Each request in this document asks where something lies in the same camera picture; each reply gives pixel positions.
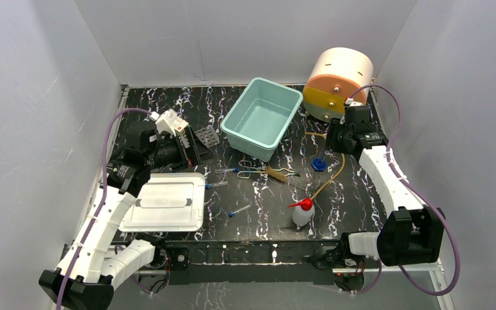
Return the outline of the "clear test tube rack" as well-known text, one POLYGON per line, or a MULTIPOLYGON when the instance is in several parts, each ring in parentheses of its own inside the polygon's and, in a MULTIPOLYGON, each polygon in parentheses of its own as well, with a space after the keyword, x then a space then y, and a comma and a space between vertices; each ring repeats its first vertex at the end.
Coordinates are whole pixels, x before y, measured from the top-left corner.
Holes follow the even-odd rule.
POLYGON ((199 141, 208 149, 220 143, 219 136, 211 125, 198 129, 194 133, 199 141))

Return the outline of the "tan rubber tubing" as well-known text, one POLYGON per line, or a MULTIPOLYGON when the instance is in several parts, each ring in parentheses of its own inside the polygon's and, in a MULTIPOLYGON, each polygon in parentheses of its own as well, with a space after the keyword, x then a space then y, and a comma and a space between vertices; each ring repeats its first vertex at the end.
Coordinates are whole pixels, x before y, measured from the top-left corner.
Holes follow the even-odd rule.
MULTIPOLYGON (((322 133, 315 133, 315 132, 305 132, 305 135, 310 135, 310 136, 320 136, 324 139, 327 138, 327 134, 322 134, 322 133)), ((313 201, 317 196, 318 194, 324 190, 330 183, 332 183, 340 174, 341 172, 343 171, 345 165, 346 165, 346 156, 345 154, 343 153, 340 153, 341 154, 341 157, 342 157, 342 164, 339 168, 339 170, 329 179, 327 180, 322 186, 320 186, 316 192, 310 197, 310 200, 313 201)))

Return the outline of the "blue-base funnel tube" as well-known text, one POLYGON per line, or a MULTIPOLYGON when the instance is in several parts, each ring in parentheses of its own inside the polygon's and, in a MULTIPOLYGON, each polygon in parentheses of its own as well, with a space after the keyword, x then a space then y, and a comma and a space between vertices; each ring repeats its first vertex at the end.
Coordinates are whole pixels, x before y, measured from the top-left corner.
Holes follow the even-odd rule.
POLYGON ((322 158, 315 158, 311 162, 311 167, 313 168, 314 171, 316 172, 323 172, 327 168, 327 163, 324 159, 322 158))

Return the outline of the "brown test tube brush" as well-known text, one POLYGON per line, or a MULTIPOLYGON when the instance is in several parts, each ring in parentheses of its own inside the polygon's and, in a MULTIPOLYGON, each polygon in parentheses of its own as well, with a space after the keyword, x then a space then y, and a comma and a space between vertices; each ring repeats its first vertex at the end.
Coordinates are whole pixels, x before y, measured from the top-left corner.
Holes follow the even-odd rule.
POLYGON ((293 186, 297 189, 307 190, 313 185, 312 178, 303 178, 299 172, 288 169, 274 169, 270 166, 247 168, 238 172, 239 178, 250 178, 252 174, 264 174, 280 183, 293 186))

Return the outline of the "red-cap wash bottle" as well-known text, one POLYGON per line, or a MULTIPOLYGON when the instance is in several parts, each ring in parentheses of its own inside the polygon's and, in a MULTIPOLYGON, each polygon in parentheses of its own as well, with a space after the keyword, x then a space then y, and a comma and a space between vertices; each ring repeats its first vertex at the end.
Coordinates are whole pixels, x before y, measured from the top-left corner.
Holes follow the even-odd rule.
POLYGON ((313 201, 310 198, 305 198, 291 204, 288 208, 293 208, 293 213, 291 215, 292 221, 300 227, 307 225, 315 213, 313 201))

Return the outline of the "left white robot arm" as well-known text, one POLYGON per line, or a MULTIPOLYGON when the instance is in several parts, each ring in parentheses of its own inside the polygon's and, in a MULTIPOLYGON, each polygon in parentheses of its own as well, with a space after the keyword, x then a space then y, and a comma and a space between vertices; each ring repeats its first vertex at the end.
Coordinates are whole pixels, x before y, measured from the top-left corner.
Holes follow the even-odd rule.
POLYGON ((197 231, 205 178, 191 167, 213 158, 218 138, 190 126, 141 122, 105 156, 96 202, 67 254, 39 285, 58 308, 106 309, 141 267, 167 261, 157 233, 197 231))

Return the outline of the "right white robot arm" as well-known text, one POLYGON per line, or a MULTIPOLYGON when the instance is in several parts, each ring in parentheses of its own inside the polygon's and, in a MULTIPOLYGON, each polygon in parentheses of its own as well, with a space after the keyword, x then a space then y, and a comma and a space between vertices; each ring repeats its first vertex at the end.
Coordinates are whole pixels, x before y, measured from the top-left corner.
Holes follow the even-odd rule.
POLYGON ((439 258, 444 226, 427 203, 404 185, 393 172, 392 151, 386 135, 371 124, 367 106, 348 107, 341 118, 329 122, 325 148, 352 155, 369 176, 386 210, 379 232, 344 232, 338 260, 355 267, 363 258, 386 266, 435 263, 439 258))

